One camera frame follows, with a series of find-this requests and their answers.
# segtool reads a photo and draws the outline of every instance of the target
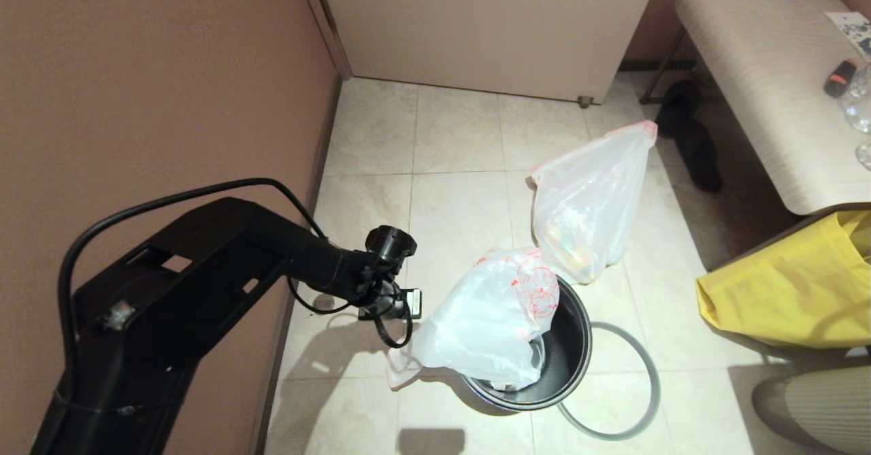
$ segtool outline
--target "door frame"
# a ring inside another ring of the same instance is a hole
[[[329,11],[329,3],[327,0],[308,0],[308,5],[312,8],[314,19],[317,21],[318,29],[321,30],[321,37],[324,39],[324,44],[327,45],[330,58],[333,59],[335,70],[338,71],[342,80],[350,80],[354,73],[351,71],[348,55],[345,55],[339,31],[336,30],[335,19]]]

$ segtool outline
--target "white plastic bag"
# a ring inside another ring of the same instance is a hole
[[[451,290],[411,343],[389,350],[391,387],[424,366],[448,367],[515,388],[538,381],[529,342],[550,330],[559,302],[553,270],[535,248],[492,250]]]
[[[532,227],[548,264],[590,284],[623,257],[656,132],[631,124],[532,169]]]

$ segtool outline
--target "white door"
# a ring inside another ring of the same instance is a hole
[[[327,0],[355,76],[601,102],[647,0]]]

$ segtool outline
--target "yellow bag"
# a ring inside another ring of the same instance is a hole
[[[696,279],[710,325],[764,343],[871,344],[871,212],[837,212]]]

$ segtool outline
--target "slipper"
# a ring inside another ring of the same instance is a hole
[[[696,120],[687,120],[674,141],[693,183],[703,191],[718,192],[723,180],[717,169],[717,151],[705,126]]]
[[[702,101],[702,90],[690,80],[683,80],[669,86],[662,99],[662,107],[656,116],[659,135],[674,139],[690,120]]]

